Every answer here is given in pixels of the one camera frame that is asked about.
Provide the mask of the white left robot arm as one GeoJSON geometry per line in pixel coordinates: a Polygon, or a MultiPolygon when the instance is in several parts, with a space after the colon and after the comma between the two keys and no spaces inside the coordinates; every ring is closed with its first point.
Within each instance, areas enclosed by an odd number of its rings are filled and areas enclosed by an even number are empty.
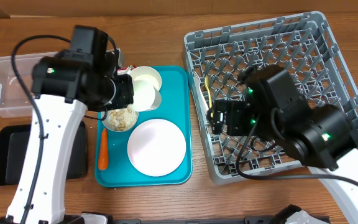
{"type": "Polygon", "coordinates": [[[65,183],[77,130],[87,111],[107,112],[133,103],[129,75],[119,75],[123,54],[107,50],[107,33],[76,26],[69,48],[44,57],[32,69],[24,93],[32,123],[21,178],[1,224],[111,223],[112,216],[65,212],[65,183]]]}

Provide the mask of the orange carrot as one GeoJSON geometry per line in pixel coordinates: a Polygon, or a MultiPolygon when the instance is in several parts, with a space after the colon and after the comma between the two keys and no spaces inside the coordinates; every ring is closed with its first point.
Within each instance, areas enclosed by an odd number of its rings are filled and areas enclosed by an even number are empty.
{"type": "Polygon", "coordinates": [[[98,169],[106,170],[109,165],[109,149],[108,149],[108,132],[104,128],[101,133],[101,140],[99,144],[99,158],[98,158],[98,169]]]}

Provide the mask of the white round plate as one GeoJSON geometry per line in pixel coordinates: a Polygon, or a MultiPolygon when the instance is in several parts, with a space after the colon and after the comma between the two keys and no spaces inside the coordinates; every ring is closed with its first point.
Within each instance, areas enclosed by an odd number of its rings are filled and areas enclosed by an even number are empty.
{"type": "Polygon", "coordinates": [[[178,126],[165,119],[138,125],[127,143],[127,155],[140,173],[161,177],[175,171],[186,154],[186,139],[178,126]]]}

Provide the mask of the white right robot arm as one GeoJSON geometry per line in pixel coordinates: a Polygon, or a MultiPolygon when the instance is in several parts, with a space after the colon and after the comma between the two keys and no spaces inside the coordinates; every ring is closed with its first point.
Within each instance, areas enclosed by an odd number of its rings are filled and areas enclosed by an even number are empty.
{"type": "Polygon", "coordinates": [[[349,223],[358,223],[358,130],[337,106],[311,107],[279,65],[239,76],[242,101],[217,100],[207,119],[214,134],[251,137],[280,146],[326,187],[349,223]]]}

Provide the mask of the yellow plastic utensil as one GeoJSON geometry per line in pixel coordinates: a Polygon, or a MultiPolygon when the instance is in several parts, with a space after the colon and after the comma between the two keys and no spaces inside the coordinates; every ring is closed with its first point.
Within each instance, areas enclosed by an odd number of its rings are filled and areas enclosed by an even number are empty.
{"type": "Polygon", "coordinates": [[[211,92],[210,92],[209,85],[208,85],[208,75],[204,76],[204,87],[206,88],[206,91],[208,94],[208,106],[209,106],[209,109],[211,109],[213,106],[213,103],[212,103],[212,99],[211,99],[211,92]]]}

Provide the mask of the white plastic fork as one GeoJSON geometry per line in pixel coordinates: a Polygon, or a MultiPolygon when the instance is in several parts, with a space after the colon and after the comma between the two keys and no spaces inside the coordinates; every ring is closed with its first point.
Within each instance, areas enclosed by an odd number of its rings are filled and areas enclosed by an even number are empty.
{"type": "Polygon", "coordinates": [[[196,91],[197,93],[200,95],[201,97],[201,107],[203,108],[203,111],[205,113],[205,115],[208,114],[208,110],[209,110],[209,106],[205,100],[204,94],[201,90],[201,80],[199,75],[196,74],[196,72],[192,72],[193,76],[195,77],[195,86],[196,86],[196,91]]]}

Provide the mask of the white plastic cup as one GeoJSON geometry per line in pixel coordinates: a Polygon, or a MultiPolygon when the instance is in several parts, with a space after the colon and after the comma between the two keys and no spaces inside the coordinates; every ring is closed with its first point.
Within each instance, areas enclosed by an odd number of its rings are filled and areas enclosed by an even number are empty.
{"type": "Polygon", "coordinates": [[[134,96],[133,104],[129,108],[137,111],[150,111],[156,110],[162,102],[160,92],[155,87],[144,80],[137,80],[133,82],[134,96]]]}

